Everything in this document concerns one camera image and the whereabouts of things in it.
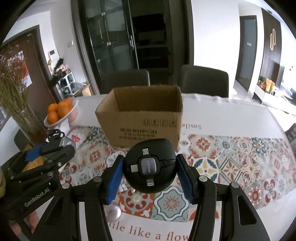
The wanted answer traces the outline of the person left hand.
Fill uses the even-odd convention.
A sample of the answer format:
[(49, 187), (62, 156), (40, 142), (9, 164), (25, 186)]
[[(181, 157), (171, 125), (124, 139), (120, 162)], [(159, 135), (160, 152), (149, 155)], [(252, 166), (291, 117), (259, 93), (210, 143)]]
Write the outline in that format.
[(20, 222), (9, 220), (9, 226), (17, 237), (22, 237), (20, 240), (31, 240), (38, 222), (39, 217), (37, 212), (33, 211)]

